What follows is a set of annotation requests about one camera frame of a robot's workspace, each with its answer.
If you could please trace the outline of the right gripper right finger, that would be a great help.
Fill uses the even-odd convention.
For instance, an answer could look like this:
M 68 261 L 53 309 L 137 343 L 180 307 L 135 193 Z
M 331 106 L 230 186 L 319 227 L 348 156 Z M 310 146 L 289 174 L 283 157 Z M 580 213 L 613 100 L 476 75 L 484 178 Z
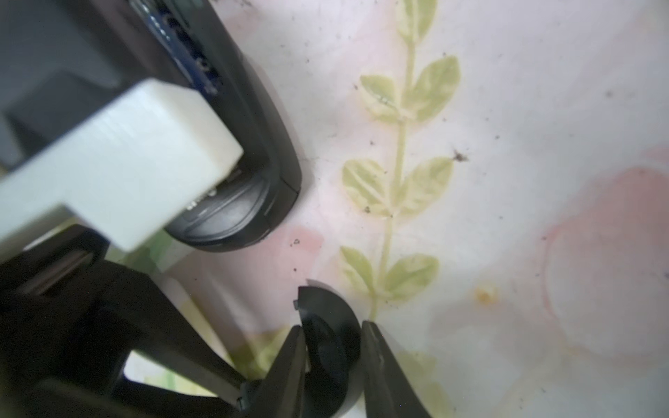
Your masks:
M 368 320 L 362 323 L 362 366 L 367 417 L 430 417 L 381 329 Z

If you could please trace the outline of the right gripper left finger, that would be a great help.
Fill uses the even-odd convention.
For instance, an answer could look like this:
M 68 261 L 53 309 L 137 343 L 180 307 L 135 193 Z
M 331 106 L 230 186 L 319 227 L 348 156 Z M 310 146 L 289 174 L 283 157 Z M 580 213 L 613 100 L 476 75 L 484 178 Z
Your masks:
M 294 326 L 266 377 L 242 384 L 240 417 L 302 417 L 306 365 L 305 334 L 301 326 Z

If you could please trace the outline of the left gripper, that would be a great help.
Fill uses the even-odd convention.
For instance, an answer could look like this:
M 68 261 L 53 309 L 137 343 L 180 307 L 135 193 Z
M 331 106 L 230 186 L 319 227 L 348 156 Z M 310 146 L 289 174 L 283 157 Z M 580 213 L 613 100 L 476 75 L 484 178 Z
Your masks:
M 107 261 L 108 247 L 76 225 L 2 264 L 2 416 L 240 416 L 241 374 L 148 275 Z M 207 395 L 130 380 L 135 352 Z

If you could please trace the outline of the black mouse battery cover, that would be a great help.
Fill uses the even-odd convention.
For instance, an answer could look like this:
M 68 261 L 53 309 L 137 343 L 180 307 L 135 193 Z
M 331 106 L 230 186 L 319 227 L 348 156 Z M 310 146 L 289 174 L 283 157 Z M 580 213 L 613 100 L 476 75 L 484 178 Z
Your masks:
M 300 287 L 294 306 L 309 360 L 302 415 L 342 417 L 363 392 L 360 322 L 345 299 L 323 287 Z

